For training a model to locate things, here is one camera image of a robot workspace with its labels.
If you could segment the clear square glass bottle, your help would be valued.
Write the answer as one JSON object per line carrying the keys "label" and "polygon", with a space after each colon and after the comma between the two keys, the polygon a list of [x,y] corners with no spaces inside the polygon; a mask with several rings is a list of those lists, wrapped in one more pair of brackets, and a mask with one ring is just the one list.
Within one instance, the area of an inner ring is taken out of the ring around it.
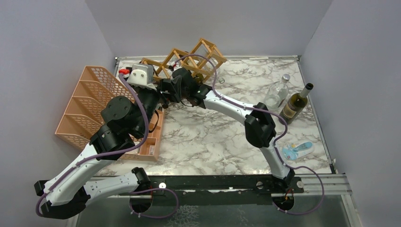
{"label": "clear square glass bottle", "polygon": [[[207,57],[209,55],[209,51],[208,51],[208,49],[207,49],[207,47],[205,45],[202,44],[200,46],[199,54],[204,56],[204,57]],[[210,60],[210,62],[205,61],[205,64],[202,67],[202,69],[204,71],[206,71],[206,74],[203,75],[203,77],[204,77],[203,81],[205,82],[208,79],[213,79],[214,78],[214,74],[217,73],[218,74],[217,82],[220,83],[220,84],[225,83],[225,79],[222,76],[219,75],[220,74],[220,68],[219,67],[222,65],[222,64],[220,64],[220,61],[217,58],[213,57],[213,56],[211,56],[209,60]]]}

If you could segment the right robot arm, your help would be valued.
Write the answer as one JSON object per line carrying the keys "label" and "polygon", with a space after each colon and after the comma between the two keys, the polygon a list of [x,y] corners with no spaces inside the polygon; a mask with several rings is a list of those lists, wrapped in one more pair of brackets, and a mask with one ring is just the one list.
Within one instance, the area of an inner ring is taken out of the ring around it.
{"label": "right robot arm", "polygon": [[166,104],[186,99],[192,106],[214,110],[240,122],[248,143],[258,148],[268,162],[274,189],[285,192],[291,187],[295,172],[275,147],[276,124],[266,105],[240,103],[223,96],[213,87],[197,82],[185,68],[175,70],[169,79],[161,79],[157,89]]}

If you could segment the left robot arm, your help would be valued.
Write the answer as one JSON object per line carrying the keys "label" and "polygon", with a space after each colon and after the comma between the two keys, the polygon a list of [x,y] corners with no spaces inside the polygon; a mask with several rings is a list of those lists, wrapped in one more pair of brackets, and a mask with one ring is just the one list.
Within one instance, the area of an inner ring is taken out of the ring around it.
{"label": "left robot arm", "polygon": [[68,219],[99,199],[125,192],[143,194],[150,188],[150,180],[141,167],[110,179],[91,181],[99,170],[146,141],[161,93],[141,88],[133,97],[133,101],[125,96],[112,98],[101,112],[104,124],[78,157],[56,177],[34,184],[39,196],[35,207],[38,216]]}

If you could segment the green wine bottle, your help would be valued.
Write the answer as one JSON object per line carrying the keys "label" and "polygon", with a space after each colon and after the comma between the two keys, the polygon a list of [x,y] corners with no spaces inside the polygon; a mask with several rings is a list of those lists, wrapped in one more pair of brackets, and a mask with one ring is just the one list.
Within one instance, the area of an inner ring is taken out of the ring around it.
{"label": "green wine bottle", "polygon": [[314,85],[312,83],[307,83],[301,92],[293,94],[284,105],[279,115],[284,119],[287,125],[291,124],[306,107],[308,104],[307,96],[313,87]]}

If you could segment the wooden wine rack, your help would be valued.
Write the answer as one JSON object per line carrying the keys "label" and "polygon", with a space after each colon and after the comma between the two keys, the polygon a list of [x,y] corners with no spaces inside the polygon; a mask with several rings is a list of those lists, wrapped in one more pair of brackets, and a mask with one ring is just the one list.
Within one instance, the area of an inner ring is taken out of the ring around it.
{"label": "wooden wine rack", "polygon": [[[202,44],[205,45],[209,51],[209,55],[207,57],[199,54],[199,48]],[[220,64],[223,64],[227,61],[227,58],[224,57],[214,43],[201,38],[195,47],[189,52],[173,48],[169,55],[162,61],[142,58],[140,63],[152,65],[154,67],[153,78],[155,81],[171,78],[173,72],[169,70],[168,66],[176,63],[175,70],[179,68],[186,68],[192,73],[193,77],[198,77],[198,80],[204,82],[203,75],[206,74],[206,71],[204,71],[202,67],[205,64],[205,61],[210,62],[209,59],[211,56],[217,58],[220,61]]]}

